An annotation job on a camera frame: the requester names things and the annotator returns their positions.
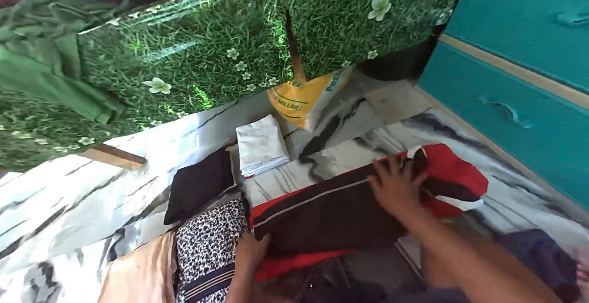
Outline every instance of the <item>teal drawer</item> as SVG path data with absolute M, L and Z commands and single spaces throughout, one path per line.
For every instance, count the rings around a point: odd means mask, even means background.
M 589 0 L 460 0 L 445 33 L 589 93 Z
M 589 111 L 441 42 L 419 86 L 589 209 Z

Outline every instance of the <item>leopard print fabric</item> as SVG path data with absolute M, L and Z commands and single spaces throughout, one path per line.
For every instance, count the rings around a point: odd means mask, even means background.
M 178 303 L 185 303 L 184 286 L 235 262 L 237 239 L 247 229 L 246 212 L 241 199 L 214 208 L 178 229 Z M 198 303 L 223 303 L 226 296 L 227 288 L 212 293 Z

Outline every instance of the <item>brown cloth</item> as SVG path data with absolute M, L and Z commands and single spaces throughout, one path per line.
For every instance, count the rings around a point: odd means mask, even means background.
M 175 233 L 108 264 L 98 303 L 174 303 Z

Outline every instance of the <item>yellow sack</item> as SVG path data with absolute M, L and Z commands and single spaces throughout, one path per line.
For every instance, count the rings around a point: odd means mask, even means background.
M 293 79 L 268 89 L 270 102 L 278 113 L 298 127 L 313 132 L 329 101 L 348 82 L 352 67 L 311 81 Z

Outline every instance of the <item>grass pattern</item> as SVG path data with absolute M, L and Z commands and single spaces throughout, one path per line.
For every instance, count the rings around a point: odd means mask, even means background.
M 276 77 L 292 78 L 285 13 L 307 79 L 341 68 L 342 63 L 407 48 L 427 38 L 442 9 L 454 0 L 391 0 L 383 21 L 368 19 L 372 0 L 169 0 L 80 35 L 83 78 L 117 96 L 129 109 L 109 125 L 84 119 L 68 108 L 0 89 L 0 167 L 25 171 L 67 153 L 55 147 L 87 148 L 77 141 L 136 133 L 152 122 L 178 119 L 262 90 Z M 235 48 L 237 59 L 227 57 Z M 243 61 L 245 71 L 235 65 Z M 245 80 L 244 73 L 251 78 Z M 143 81 L 172 84 L 170 94 L 152 94 Z M 255 90 L 248 89 L 254 84 Z M 13 131 L 33 138 L 18 139 Z M 40 145 L 34 139 L 48 141 Z

